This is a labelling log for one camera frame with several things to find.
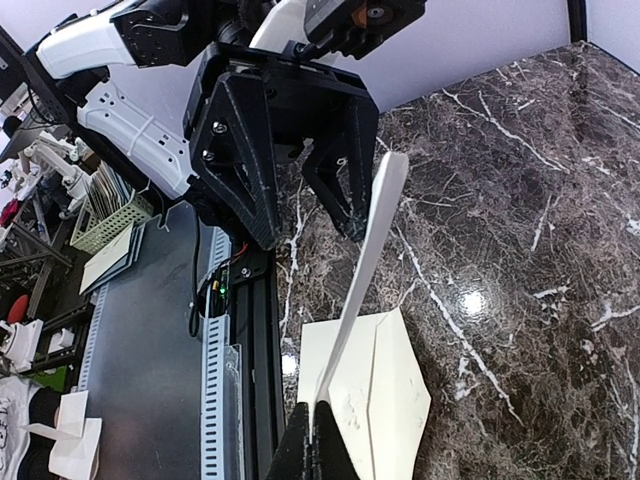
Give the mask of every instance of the basket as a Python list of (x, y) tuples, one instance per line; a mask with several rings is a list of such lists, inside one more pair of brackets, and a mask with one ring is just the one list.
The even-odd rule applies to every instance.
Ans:
[(151, 218), (153, 206), (137, 192), (120, 210), (98, 222), (88, 200), (85, 200), (76, 226), (73, 229), (70, 245), (83, 252), (95, 255), (132, 222), (136, 225)]

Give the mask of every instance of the gray desk surface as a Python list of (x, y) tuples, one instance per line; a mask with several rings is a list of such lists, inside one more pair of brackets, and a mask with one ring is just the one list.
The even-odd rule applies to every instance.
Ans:
[[(194, 216), (147, 225), (138, 262), (108, 286), (91, 358), (88, 415), (102, 417), (102, 480), (200, 475), (201, 343), (187, 332)], [(199, 275), (212, 230), (202, 228)]]

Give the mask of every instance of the bolt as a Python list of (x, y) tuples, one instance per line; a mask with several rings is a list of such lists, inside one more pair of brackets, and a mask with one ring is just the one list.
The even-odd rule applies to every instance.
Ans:
[(378, 19), (384, 17), (384, 8), (382, 7), (371, 7), (367, 10), (367, 17)]
[(227, 133), (228, 128), (224, 123), (213, 122), (213, 127), (211, 127), (211, 130), (213, 130), (213, 133), (215, 133), (216, 135), (224, 135), (225, 133)]

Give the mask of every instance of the marble tabletop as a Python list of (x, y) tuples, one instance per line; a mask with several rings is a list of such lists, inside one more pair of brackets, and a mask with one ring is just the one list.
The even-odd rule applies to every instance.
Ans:
[[(640, 478), (640, 79), (575, 44), (384, 114), (378, 143), (411, 170), (361, 313), (400, 306), (433, 397), (414, 478)], [(288, 168), (289, 413), (359, 247)]]

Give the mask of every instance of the red object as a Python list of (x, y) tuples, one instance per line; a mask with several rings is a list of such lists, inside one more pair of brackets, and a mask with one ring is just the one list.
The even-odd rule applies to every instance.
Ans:
[(0, 215), (0, 227), (7, 228), (18, 214), (18, 210), (20, 210), (20, 202), (14, 198), (7, 203), (4, 209), (2, 209), (2, 215)]
[(9, 325), (14, 323), (22, 323), (27, 316), (27, 309), (29, 308), (29, 295), (23, 295), (16, 300), (9, 310), (9, 317), (7, 321)]

